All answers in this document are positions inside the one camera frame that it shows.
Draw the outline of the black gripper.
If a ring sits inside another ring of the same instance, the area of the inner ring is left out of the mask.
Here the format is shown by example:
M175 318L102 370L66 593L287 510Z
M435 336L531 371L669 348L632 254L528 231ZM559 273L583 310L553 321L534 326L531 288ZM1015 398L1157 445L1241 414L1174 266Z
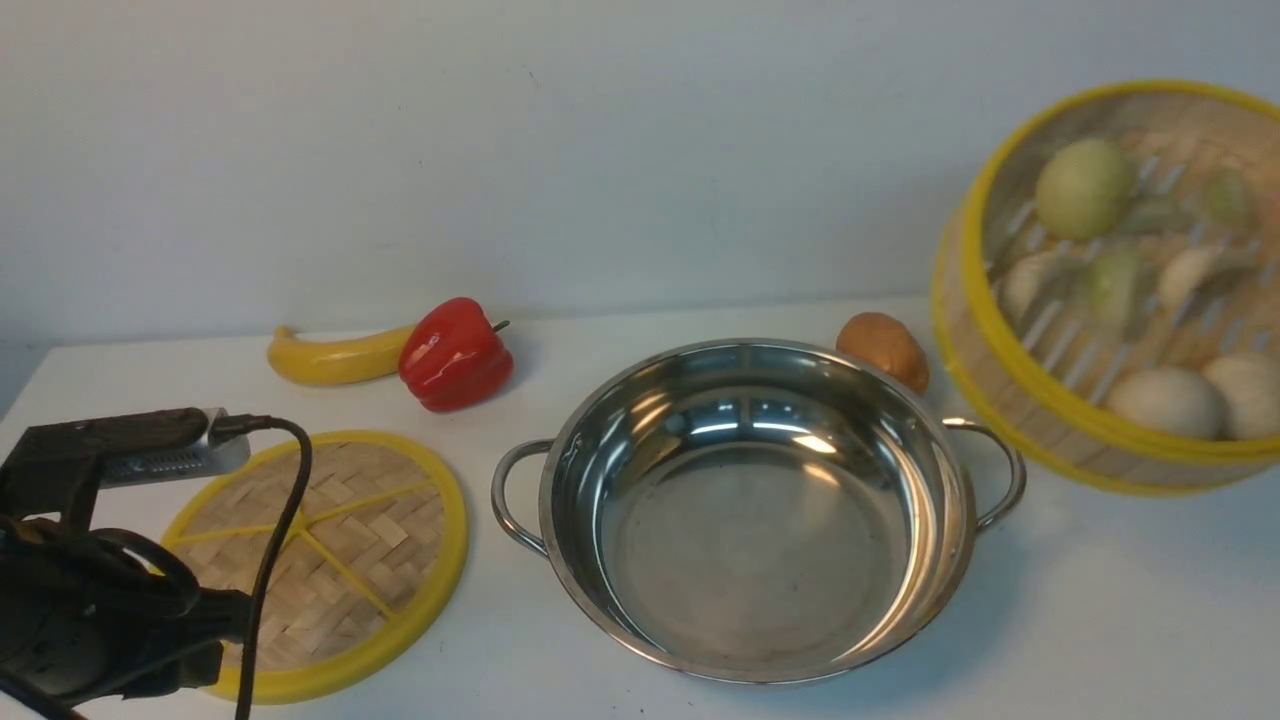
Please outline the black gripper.
M205 587L132 530L3 520L3 673L64 706L219 682L251 597Z

